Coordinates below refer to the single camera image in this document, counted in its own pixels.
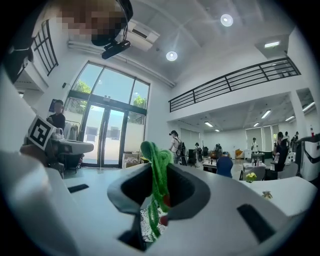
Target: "tree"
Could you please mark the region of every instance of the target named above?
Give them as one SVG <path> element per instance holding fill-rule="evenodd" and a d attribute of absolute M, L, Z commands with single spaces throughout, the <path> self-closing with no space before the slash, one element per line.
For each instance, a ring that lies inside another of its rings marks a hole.
<path fill-rule="evenodd" d="M 138 108 L 142 108 L 144 109 L 146 107 L 146 98 L 142 98 L 140 95 L 138 97 L 136 97 L 133 101 L 133 105 L 138 107 Z M 134 123 L 134 124 L 139 124 L 142 125 L 144 123 L 144 116 L 140 115 L 140 114 L 136 114 L 136 113 L 129 113 L 128 116 L 128 122 L 129 123 Z"/>
<path fill-rule="evenodd" d="M 91 87 L 87 85 L 85 82 L 78 80 L 75 86 L 75 90 L 89 94 L 91 92 Z M 85 100 L 73 100 L 71 106 L 69 107 L 69 111 L 73 113 L 77 113 L 83 115 L 87 106 L 87 102 Z"/>

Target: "door frame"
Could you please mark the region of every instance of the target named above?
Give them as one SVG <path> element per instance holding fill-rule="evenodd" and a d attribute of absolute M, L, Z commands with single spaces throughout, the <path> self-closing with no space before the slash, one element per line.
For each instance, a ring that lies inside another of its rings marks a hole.
<path fill-rule="evenodd" d="M 85 111 L 83 113 L 83 118 L 79 131 L 79 141 L 83 142 L 85 138 L 86 125 L 88 121 L 89 112 L 91 106 L 104 108 L 102 115 L 102 120 L 100 124 L 99 136 L 98 136 L 98 149 L 97 149 L 97 162 L 96 163 L 82 163 L 84 167 L 94 167 L 94 168 L 121 168 L 122 167 L 122 156 L 125 150 L 125 139 L 128 123 L 129 111 L 124 109 L 115 108 L 107 104 L 100 104 L 96 102 L 89 101 L 86 105 Z M 108 122 L 110 118 L 111 110 L 123 112 L 122 128 L 120 134 L 120 146 L 119 146 L 119 157 L 118 164 L 105 164 L 105 146 L 107 139 Z"/>

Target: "bottle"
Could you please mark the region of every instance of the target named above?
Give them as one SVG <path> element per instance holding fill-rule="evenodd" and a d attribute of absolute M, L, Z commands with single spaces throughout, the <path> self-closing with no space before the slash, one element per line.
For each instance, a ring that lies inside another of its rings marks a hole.
<path fill-rule="evenodd" d="M 311 137 L 314 137 L 315 133 L 314 133 L 314 129 L 312 128 L 312 125 L 310 125 L 310 131 L 311 131 Z"/>

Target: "white shirt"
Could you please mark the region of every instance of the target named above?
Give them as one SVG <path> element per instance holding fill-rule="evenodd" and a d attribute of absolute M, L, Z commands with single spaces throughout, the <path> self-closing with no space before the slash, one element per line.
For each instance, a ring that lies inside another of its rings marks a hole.
<path fill-rule="evenodd" d="M 180 144 L 180 139 L 172 138 L 171 143 L 173 143 L 173 147 L 171 148 L 171 151 L 174 152 L 174 153 L 177 152 L 177 149 L 178 149 L 179 144 Z"/>
<path fill-rule="evenodd" d="M 258 143 L 257 142 L 252 142 L 251 148 L 252 147 L 253 147 L 253 149 L 252 149 L 253 152 L 258 152 Z"/>

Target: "balcony railing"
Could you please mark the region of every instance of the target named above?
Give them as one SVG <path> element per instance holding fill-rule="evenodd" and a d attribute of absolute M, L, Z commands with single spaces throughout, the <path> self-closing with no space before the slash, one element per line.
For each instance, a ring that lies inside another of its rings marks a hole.
<path fill-rule="evenodd" d="M 171 100 L 170 112 L 261 83 L 301 75 L 289 57 L 248 66 L 208 81 Z"/>
<path fill-rule="evenodd" d="M 49 21 L 42 23 L 41 30 L 34 38 L 34 52 L 38 52 L 40 59 L 49 76 L 52 70 L 58 66 L 58 61 L 51 41 Z"/>

